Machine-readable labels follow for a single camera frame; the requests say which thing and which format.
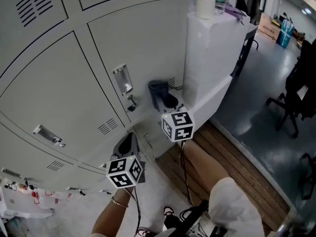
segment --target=wooden floor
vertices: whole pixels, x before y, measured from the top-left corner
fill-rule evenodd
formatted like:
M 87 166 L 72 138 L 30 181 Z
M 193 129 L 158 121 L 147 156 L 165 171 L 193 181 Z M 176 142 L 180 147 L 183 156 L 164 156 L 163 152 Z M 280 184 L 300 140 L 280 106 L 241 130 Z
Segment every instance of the wooden floor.
M 287 216 L 289 206 L 265 177 L 211 123 L 205 123 L 194 134 L 194 140 L 225 167 L 237 185 L 247 194 L 261 215 L 265 231 L 276 231 Z M 187 196 L 184 172 L 179 166 L 179 154 L 180 147 L 176 145 L 159 157 L 157 164 L 172 183 Z M 186 169 L 194 204 L 199 204 L 202 199 L 209 200 L 206 186 L 188 161 Z

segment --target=shoe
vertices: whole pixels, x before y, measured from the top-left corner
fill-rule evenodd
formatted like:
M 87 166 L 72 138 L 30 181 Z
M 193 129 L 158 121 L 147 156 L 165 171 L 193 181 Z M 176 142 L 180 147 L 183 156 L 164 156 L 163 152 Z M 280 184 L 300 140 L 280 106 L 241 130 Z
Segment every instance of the shoe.
M 174 212 L 174 209 L 173 209 L 171 206 L 169 206 L 169 205 L 165 205 L 165 206 L 163 207 L 163 214 L 164 214 L 164 217 L 165 217 L 165 218 L 166 218 L 167 216 L 170 216 L 170 215 L 176 216 L 176 214 L 175 214 L 175 212 Z
M 150 233 L 154 233 L 146 228 L 143 228 L 143 227 L 140 227 L 138 230 L 137 230 L 137 233 L 141 236 L 141 237 L 146 237 L 147 234 L 150 234 Z

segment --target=white cup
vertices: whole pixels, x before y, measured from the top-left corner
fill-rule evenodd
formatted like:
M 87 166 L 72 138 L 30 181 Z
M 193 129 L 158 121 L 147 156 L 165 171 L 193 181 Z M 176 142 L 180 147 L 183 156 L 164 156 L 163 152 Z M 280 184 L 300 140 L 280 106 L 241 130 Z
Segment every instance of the white cup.
M 197 0 L 196 16 L 211 19 L 214 16 L 215 0 Z

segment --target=black chair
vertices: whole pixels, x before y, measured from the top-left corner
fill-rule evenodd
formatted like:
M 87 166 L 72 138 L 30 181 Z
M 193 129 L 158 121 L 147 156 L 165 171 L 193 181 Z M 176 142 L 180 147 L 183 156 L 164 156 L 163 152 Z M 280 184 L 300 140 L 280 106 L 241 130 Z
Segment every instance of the black chair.
M 309 200 L 312 197 L 313 191 L 314 191 L 314 187 L 316 184 L 316 157 L 311 158 L 311 156 L 309 154 L 304 154 L 302 156 L 302 158 L 307 158 L 308 162 L 311 166 L 312 169 L 312 173 L 310 176 L 305 177 L 302 181 L 301 184 L 310 184 L 311 185 L 311 189 L 308 195 L 303 195 L 303 200 Z
M 269 98 L 266 101 L 266 105 L 271 102 L 280 106 L 285 110 L 285 114 L 280 122 L 276 124 L 276 130 L 279 131 L 284 124 L 286 118 L 290 116 L 291 121 L 295 128 L 294 138 L 298 136 L 298 127 L 295 118 L 299 114 L 302 115 L 302 120 L 304 118 L 312 118 L 315 114 L 316 109 L 316 70 L 314 56 L 316 54 L 316 41 L 310 44 L 308 41 L 303 41 L 301 55 L 298 58 L 294 69 L 291 71 L 290 75 L 286 78 L 285 89 L 286 95 L 282 93 L 278 99 Z M 304 98 L 301 100 L 297 91 L 303 86 L 307 86 L 308 91 L 306 92 Z

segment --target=gray floor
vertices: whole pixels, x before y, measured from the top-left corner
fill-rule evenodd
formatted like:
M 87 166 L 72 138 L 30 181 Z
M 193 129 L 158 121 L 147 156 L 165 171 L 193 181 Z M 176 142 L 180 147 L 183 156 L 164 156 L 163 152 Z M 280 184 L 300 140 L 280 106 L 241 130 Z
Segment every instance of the gray floor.
M 277 98 L 286 92 L 285 80 L 300 50 L 293 40 L 284 49 L 260 33 L 255 39 L 258 50 L 253 43 L 239 78 L 234 78 L 213 117 L 259 160 L 311 226 L 316 220 L 316 191 L 311 200 L 303 202 L 298 183 L 307 169 L 300 157 L 304 153 L 313 156 L 316 151 L 316 118 L 301 121 L 299 116 L 299 136 L 293 139 L 294 127 L 289 119 L 279 132 L 275 130 L 284 111 L 273 103 L 265 106 L 269 97 Z

